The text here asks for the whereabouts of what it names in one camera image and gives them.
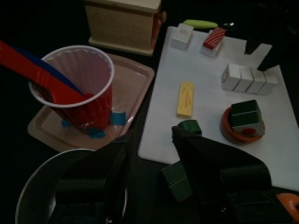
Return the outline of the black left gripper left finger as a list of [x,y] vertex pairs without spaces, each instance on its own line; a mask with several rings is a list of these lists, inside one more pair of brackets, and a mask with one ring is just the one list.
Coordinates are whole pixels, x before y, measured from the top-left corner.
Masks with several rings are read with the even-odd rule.
[[91,152],[65,172],[49,224],[122,224],[133,132]]

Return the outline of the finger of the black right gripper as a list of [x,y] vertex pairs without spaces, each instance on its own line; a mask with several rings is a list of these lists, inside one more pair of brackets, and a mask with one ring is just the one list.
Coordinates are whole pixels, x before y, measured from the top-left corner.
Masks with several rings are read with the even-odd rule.
[[266,57],[264,58],[258,66],[260,71],[266,71],[269,68],[276,67],[280,64],[282,56],[285,54],[285,50],[286,48],[282,45],[274,45],[272,47]]
[[262,44],[272,44],[272,43],[273,39],[266,30],[253,31],[248,36],[245,54],[248,55],[253,54]]

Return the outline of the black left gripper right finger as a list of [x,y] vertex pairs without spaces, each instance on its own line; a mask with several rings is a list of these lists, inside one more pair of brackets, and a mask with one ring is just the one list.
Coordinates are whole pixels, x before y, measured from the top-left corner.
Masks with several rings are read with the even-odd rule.
[[173,143],[195,194],[201,224],[292,224],[261,159],[179,127]]

